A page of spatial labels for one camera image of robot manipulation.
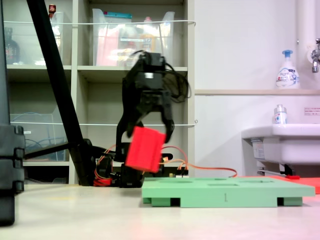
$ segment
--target cubby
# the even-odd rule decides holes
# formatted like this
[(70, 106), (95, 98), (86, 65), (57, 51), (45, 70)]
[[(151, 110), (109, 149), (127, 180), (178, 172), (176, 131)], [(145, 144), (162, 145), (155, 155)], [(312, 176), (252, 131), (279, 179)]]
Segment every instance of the cubby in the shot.
[[(45, 1), (46, 6), (55, 4), (57, 12), (64, 12), (73, 23), (63, 27), (70, 29), (71, 50), (70, 64), (62, 59), (73, 104), (81, 125), (84, 138), (89, 138), (95, 146), (109, 148), (115, 144), (116, 128), (122, 116), (122, 78), (130, 68), (124, 66), (94, 65), (93, 61), (93, 11), (101, 9), (106, 12), (132, 14), (132, 23), (140, 23), (146, 17), (152, 21), (161, 21), (166, 12), (175, 12), (174, 20), (191, 22), (174, 22), (173, 31), (173, 68), (187, 76), (191, 94), (184, 103), (172, 104), (173, 120), (176, 124), (168, 145), (183, 149), (190, 163), (194, 163), (194, 0), (55, 0)], [(31, 22), (25, 1), (4, 1), (4, 21)], [(41, 111), (49, 113), (50, 106), (56, 102), (52, 94), (45, 65), (8, 65), (9, 87), (11, 89), (11, 113)], [(143, 124), (150, 128), (165, 131), (160, 113), (151, 113)], [(122, 141), (129, 140), (126, 133)], [(174, 158), (183, 156), (175, 149), (169, 150)], [(25, 162), (28, 168), (42, 166), (50, 168), (69, 167), (68, 182), (77, 183), (72, 160), (67, 162)]]

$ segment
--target green board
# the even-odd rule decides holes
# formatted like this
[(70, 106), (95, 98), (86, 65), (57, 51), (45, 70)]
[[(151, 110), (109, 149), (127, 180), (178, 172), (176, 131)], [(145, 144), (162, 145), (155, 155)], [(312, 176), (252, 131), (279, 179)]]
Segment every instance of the green board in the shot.
[(270, 177), (145, 178), (144, 204), (153, 207), (245, 208), (302, 206), (302, 197), (315, 196), (313, 186)]

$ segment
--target clear plastic bin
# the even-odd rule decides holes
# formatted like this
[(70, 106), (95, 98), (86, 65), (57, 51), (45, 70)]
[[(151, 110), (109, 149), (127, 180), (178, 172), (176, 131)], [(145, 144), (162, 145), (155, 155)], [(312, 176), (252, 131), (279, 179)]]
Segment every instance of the clear plastic bin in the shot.
[[(28, 123), (62, 123), (58, 107), (52, 114), (25, 112), (10, 114), (11, 125), (22, 126), (25, 136), (25, 151), (30, 152), (50, 145), (61, 144), (67, 141), (63, 125), (56, 124), (28, 124)], [(67, 161), (67, 151), (47, 154), (28, 161)]]
[[(130, 56), (139, 50), (160, 53), (169, 64), (172, 63), (173, 22), (108, 24), (100, 9), (92, 11), (93, 22), (100, 23), (93, 25), (94, 66), (132, 67), (137, 58)], [(174, 12), (167, 12), (163, 21), (174, 20), (174, 15)]]
[[(51, 20), (53, 34), (63, 65), (71, 64), (72, 25), (63, 12), (56, 12)], [(30, 23), (4, 23), (7, 64), (46, 65), (36, 29)]]

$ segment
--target white floor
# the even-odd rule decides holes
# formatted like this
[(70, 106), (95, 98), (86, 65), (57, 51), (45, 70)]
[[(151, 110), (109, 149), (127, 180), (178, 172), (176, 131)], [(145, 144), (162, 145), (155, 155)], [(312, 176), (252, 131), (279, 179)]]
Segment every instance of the white floor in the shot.
[(0, 240), (320, 240), (320, 195), (302, 207), (142, 205), (140, 189), (27, 185)]

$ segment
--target bottle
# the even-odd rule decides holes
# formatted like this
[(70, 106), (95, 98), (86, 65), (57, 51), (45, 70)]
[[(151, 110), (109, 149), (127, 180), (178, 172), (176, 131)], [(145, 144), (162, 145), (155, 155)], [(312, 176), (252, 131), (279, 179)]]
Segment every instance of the bottle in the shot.
[(50, 19), (50, 22), (51, 22), (54, 14), (56, 12), (56, 9), (57, 9), (56, 5), (54, 5), (54, 4), (50, 4), (49, 5), (49, 19)]
[(52, 31), (53, 31), (53, 34), (54, 34), (54, 38), (55, 38), (55, 42), (56, 42), (56, 45), (58, 47), (58, 50), (59, 50), (59, 53), (61, 54), (61, 33), (60, 33), (60, 27), (59, 25), (57, 24), (56, 21), (53, 22), (53, 17), (54, 17), (54, 14), (56, 13), (57, 11), (57, 6), (55, 4), (50, 4), (49, 5), (49, 19), (50, 19), (50, 23), (52, 25)]
[(290, 55), (293, 53), (291, 50), (284, 50), (285, 61), (279, 70), (275, 85), (278, 89), (299, 89), (300, 78), (297, 69), (291, 62)]
[(287, 109), (282, 104), (274, 109), (274, 124), (287, 124)]
[(143, 34), (141, 34), (141, 39), (143, 39), (142, 50), (153, 53), (156, 49), (156, 40), (153, 33), (152, 20), (147, 16), (144, 20), (145, 24), (143, 25)]
[(20, 61), (20, 48), (19, 45), (12, 40), (12, 33), (12, 27), (4, 28), (6, 64), (17, 64)]

